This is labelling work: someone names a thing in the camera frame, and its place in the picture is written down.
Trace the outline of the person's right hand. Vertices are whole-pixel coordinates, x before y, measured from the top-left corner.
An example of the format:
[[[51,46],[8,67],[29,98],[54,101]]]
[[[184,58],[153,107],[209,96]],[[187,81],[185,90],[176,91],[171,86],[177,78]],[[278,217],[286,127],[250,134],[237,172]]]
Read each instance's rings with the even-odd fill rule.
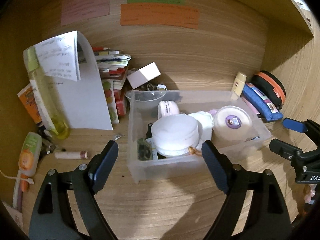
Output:
[[[303,193],[304,193],[304,202],[306,204],[310,204],[313,205],[314,204],[314,200],[312,199],[315,194],[316,191],[313,187],[310,187],[309,185],[306,185],[303,189]]]

